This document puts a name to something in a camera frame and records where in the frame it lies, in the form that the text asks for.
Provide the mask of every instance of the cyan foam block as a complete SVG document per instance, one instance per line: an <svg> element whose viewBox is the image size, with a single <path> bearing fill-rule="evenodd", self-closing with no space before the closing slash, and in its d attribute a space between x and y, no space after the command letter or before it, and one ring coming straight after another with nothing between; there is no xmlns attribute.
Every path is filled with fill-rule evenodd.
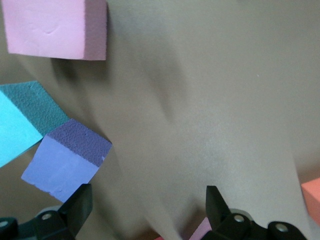
<svg viewBox="0 0 320 240"><path fill-rule="evenodd" d="M106 0L2 0L8 52L105 60Z"/></svg>
<svg viewBox="0 0 320 240"><path fill-rule="evenodd" d="M211 230L211 225L209 223L208 218L206 217L198 226L198 228L194 231L189 240L201 240L204 237L204 235L206 235L206 233Z"/></svg>
<svg viewBox="0 0 320 240"><path fill-rule="evenodd" d="M112 147L74 119L48 133L22 179L65 202L96 174Z"/></svg>
<svg viewBox="0 0 320 240"><path fill-rule="evenodd" d="M320 226L320 178L301 185L310 217Z"/></svg>
<svg viewBox="0 0 320 240"><path fill-rule="evenodd" d="M0 85L0 167L68 120L38 82Z"/></svg>

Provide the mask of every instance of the gray tabletop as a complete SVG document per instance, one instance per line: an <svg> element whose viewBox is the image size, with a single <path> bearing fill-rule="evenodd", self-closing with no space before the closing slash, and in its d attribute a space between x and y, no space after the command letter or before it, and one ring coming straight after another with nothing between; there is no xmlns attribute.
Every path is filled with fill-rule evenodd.
<svg viewBox="0 0 320 240"><path fill-rule="evenodd" d="M9 55L0 25L0 83L38 80L113 143L78 239L186 238L207 185L318 239L300 181L320 177L319 1L108 2L106 61ZM1 215L60 204L20 179L36 149L0 169Z"/></svg>

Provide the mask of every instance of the teal cube side face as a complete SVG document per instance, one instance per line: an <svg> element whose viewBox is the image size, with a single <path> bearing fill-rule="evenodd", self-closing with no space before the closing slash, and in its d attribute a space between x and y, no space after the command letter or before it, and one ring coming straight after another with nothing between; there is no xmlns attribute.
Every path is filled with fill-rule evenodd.
<svg viewBox="0 0 320 240"><path fill-rule="evenodd" d="M0 167L23 154L43 136L0 91Z"/></svg>
<svg viewBox="0 0 320 240"><path fill-rule="evenodd" d="M37 81L0 85L0 91L43 137L69 120Z"/></svg>

